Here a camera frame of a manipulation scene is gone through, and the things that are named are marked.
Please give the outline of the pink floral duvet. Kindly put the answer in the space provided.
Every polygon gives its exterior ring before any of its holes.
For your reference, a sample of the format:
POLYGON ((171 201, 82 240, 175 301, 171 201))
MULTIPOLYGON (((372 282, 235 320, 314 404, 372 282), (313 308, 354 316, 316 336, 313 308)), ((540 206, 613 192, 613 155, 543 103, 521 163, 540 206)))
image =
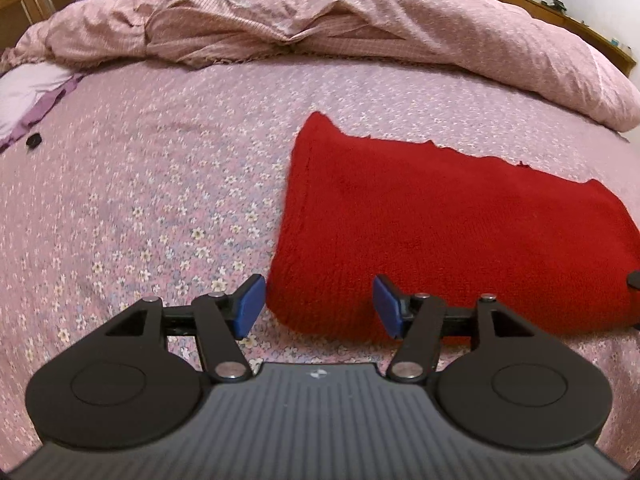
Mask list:
POLYGON ((288 51, 455 65, 619 132, 639 123, 638 89, 601 52, 498 0, 80 0, 30 26, 1 67, 204 67, 288 51))

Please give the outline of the pink floral bed sheet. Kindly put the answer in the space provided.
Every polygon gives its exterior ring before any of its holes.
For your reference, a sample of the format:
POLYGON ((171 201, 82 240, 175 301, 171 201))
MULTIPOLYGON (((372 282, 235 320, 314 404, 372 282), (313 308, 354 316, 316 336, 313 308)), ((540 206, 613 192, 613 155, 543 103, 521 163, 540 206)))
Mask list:
POLYGON ((1 156, 1 466, 38 445, 35 370, 142 297, 187 304, 266 273, 288 160, 313 112, 344 133, 433 141, 575 181, 639 211, 631 140, 461 70, 272 58, 142 62, 85 77, 1 156))

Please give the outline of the red knit cardigan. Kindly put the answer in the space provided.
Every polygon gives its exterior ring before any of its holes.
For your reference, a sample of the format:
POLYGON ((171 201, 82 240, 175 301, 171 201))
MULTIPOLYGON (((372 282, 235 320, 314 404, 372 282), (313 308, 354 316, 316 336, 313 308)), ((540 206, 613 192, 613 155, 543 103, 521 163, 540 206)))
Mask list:
POLYGON ((291 330, 383 341, 384 274, 472 307, 492 292, 555 335, 634 325, 639 231, 598 181, 577 183, 431 143, 356 138, 326 116, 295 140, 267 307, 291 330))

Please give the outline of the lilac pillow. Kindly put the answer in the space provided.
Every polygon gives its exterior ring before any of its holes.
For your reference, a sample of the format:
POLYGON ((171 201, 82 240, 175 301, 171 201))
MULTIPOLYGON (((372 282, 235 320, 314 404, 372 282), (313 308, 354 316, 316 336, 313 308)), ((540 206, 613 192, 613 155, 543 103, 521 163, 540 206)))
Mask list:
POLYGON ((73 92, 83 73, 50 62, 28 63, 1 77, 1 151, 20 140, 63 96, 73 92))

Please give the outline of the small black clip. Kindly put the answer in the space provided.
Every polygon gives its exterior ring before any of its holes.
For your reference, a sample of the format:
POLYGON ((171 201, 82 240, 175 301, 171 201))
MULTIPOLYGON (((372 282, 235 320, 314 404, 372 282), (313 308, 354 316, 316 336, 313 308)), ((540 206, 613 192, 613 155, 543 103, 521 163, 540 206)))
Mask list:
POLYGON ((41 134, 39 132, 35 132, 33 134, 31 134, 27 140, 26 140, 26 146, 30 149, 30 150, 34 150, 35 148, 38 148, 38 146, 41 144, 42 142, 42 137, 41 134))

